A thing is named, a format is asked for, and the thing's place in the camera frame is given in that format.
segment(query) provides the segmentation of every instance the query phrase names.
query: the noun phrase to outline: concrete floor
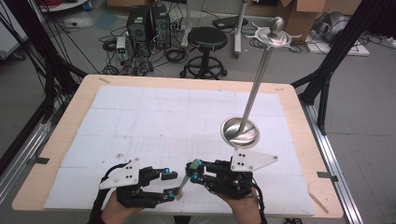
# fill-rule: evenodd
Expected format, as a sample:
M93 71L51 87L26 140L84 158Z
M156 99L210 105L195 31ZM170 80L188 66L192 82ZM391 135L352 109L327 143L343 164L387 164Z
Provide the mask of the concrete floor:
M70 36L101 71L106 65L106 52L98 39L123 26L126 17L122 13L108 11L103 5L98 5L89 14L93 18L94 26L73 31ZM58 13L56 16L61 18L64 14ZM214 19L211 15L204 15L200 19L200 25L210 25ZM250 20L259 26L267 23L260 18ZM215 56L223 62L229 74L221 79L253 81L262 49L251 47L248 39L243 39L243 52L235 59L233 36L227 35L229 44L215 52ZM71 41L64 34L62 37L69 55L73 55L71 58L74 65L90 74L97 74ZM365 47L370 51L369 57L346 56L333 75L326 131L363 222L390 224L396 222L396 119L393 117L396 110L396 50L372 43ZM263 81L291 83L314 72L325 55L310 54L304 47L302 49L301 53L275 49ZM167 63L159 68L167 77L178 78L183 65ZM155 70L154 74L148 76L163 77L163 73ZM29 60L0 61L0 155L7 150L43 97L44 92ZM85 223L88 220L88 213L84 212L28 213L12 210L12 200L29 170L30 166L27 166L0 204L1 223ZM283 223L280 218L270 218L269 221ZM305 218L303 222L347 223L344 218Z

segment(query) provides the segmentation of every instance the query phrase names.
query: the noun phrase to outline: human hand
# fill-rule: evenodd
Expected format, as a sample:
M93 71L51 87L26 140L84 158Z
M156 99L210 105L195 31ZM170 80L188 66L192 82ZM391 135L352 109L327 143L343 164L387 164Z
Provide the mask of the human hand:
M230 205L233 210L233 217L238 224L262 223L255 189L252 189L249 195L240 200L232 199L224 195L218 196Z
M117 194L114 190L102 212L101 218L106 224L121 224L124 223L128 217L142 211L143 207L127 208L117 201Z

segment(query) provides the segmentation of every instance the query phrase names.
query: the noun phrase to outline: black round stool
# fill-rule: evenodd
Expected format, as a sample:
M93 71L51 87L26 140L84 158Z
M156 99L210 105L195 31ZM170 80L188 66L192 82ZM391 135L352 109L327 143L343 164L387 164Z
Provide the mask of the black round stool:
M227 35L222 31L212 27L198 27L189 32L189 43L201 51L204 55L190 59L184 66L184 70L180 72L180 77L186 77L187 70L194 75L194 78L215 78L219 80L219 75L227 76L227 70L224 69L222 63L214 57L209 56L210 51L222 49L227 45Z

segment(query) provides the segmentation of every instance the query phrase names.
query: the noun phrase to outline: wooden tabletop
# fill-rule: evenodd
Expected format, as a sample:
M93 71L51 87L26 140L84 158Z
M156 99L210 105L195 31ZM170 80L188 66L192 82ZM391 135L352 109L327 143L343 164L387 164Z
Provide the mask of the wooden tabletop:
M96 92L104 85L191 90L222 89L244 92L250 92L252 87L251 82L236 81L86 76L40 155L41 158L49 158L49 162L34 165L14 199L12 207L15 210L46 210L44 209L44 203L49 196L64 155L70 148L78 127L91 107ZM342 217L343 209L332 181L329 178L318 177L317 172L326 172L326 167L294 88L288 84L262 83L259 92L275 93L279 96L314 206L315 215L313 217Z

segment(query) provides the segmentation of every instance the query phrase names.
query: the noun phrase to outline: white desk leg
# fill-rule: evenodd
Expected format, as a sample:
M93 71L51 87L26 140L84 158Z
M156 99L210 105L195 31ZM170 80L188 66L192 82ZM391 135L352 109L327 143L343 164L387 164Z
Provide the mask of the white desk leg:
M238 26L236 27L235 31L235 57L239 58L239 54L242 52L241 50L241 30L242 30L242 22L244 20L245 10L247 8L248 0L242 0L241 10L239 11L239 18L238 18Z
M187 36L189 35L189 32L191 31L191 0L186 1L187 6L186 6L186 29L184 30L184 35L183 35L183 40L181 41L181 47L186 48L189 45L189 41L187 40Z

